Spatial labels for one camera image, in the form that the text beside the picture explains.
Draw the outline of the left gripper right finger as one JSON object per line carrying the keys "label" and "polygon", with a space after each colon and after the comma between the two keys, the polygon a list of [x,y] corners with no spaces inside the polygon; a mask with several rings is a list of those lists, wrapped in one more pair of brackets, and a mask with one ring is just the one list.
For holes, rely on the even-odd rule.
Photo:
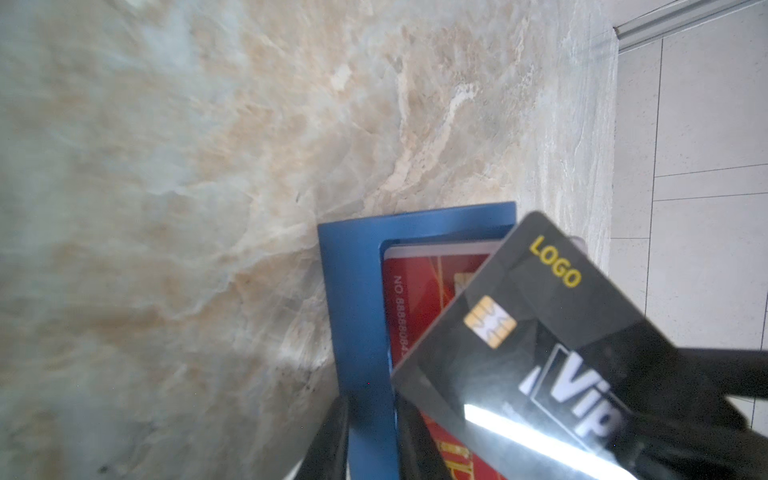
{"label": "left gripper right finger", "polygon": [[450,480],[449,470],[419,410],[404,397],[397,397],[395,406],[400,478]]}

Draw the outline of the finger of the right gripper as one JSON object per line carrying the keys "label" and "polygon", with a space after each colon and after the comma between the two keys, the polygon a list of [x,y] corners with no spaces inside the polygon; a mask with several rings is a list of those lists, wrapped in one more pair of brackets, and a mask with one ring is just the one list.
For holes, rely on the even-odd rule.
{"label": "finger of the right gripper", "polygon": [[683,348],[623,388],[630,414],[613,437],[638,479],[764,479],[767,438],[730,396],[767,396],[767,354]]}

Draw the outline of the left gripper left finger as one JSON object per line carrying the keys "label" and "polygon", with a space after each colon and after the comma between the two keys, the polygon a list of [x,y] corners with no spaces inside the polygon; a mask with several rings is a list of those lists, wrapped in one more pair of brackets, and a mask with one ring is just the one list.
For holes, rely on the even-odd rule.
{"label": "left gripper left finger", "polygon": [[295,480],[344,480],[347,475],[350,402],[337,397],[313,438]]}

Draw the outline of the black VIP card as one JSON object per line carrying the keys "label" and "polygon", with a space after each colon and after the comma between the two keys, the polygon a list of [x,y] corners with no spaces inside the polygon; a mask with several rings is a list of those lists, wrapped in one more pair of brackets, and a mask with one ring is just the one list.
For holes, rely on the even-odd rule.
{"label": "black VIP card", "polygon": [[763,479],[767,442],[544,214],[526,215],[392,375],[509,479]]}

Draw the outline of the red credit card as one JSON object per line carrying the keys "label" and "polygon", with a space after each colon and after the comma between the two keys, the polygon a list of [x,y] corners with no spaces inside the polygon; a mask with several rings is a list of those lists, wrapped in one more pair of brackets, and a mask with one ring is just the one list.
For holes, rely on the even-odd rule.
{"label": "red credit card", "polygon": [[[393,245],[384,251],[382,276],[393,368],[500,243],[500,240],[475,240],[405,244]],[[524,346],[535,361],[544,362],[555,339],[538,322],[533,322],[523,325],[523,333],[513,343]],[[420,413],[449,470],[450,479],[506,479],[450,432]],[[518,460],[513,479],[589,478],[552,458],[515,445],[514,455],[507,455],[505,460],[510,466],[512,460]]]}

